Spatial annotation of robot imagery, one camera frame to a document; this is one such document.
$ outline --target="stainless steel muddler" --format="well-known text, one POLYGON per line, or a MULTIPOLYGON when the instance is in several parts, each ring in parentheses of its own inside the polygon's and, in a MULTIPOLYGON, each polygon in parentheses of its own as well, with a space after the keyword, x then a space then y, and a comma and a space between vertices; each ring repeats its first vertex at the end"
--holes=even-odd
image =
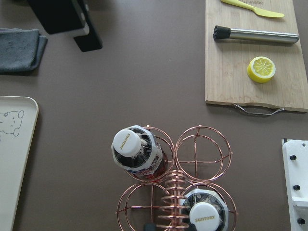
POLYGON ((256 40, 267 42, 282 42, 294 44, 298 42, 299 36, 297 34, 260 31, 260 30, 245 30, 245 29, 233 29, 223 26, 215 26, 214 39, 244 39, 244 40, 256 40))

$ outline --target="cutting board handle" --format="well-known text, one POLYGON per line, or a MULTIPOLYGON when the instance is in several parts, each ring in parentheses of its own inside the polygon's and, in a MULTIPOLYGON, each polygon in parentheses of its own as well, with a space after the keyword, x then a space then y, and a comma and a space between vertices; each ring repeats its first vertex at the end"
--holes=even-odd
POLYGON ((240 110, 242 110, 246 114, 249 114, 249 115, 252 115, 252 116, 271 116, 271 115, 276 114, 278 112, 284 111, 284 108, 282 107, 282 108, 279 108, 279 109, 277 109, 276 111, 274 111, 272 113, 267 114, 267 113, 248 112, 245 109, 243 109, 240 105, 235 104, 235 103, 232 104, 232 106, 235 107, 235 108, 239 108, 240 110))

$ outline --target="bottle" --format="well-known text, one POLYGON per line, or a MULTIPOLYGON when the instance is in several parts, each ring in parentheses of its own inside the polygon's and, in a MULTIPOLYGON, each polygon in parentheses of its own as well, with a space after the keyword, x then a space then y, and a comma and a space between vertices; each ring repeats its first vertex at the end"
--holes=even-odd
POLYGON ((154 179, 166 171, 166 154, 154 135, 141 126, 120 130, 111 150, 115 163, 139 179, 154 179))
POLYGON ((186 206, 183 214, 189 219, 183 220, 195 225, 197 231, 226 231, 228 229, 228 207, 218 193, 212 190, 193 189, 185 194, 186 200, 180 203, 186 206))

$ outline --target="black muddler cap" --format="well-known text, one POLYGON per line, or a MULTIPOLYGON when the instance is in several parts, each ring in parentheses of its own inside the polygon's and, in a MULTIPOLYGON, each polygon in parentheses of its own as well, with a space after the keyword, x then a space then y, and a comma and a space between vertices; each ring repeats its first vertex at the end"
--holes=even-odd
POLYGON ((224 26, 215 26, 214 28, 214 39, 228 39, 231 34, 231 29, 224 26))

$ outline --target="white tray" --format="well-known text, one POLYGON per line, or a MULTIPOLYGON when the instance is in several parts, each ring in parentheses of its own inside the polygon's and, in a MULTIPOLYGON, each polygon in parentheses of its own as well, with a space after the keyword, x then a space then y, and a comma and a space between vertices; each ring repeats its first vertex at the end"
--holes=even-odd
POLYGON ((1 231, 13 229, 38 112, 38 104, 31 98, 0 96, 1 231))

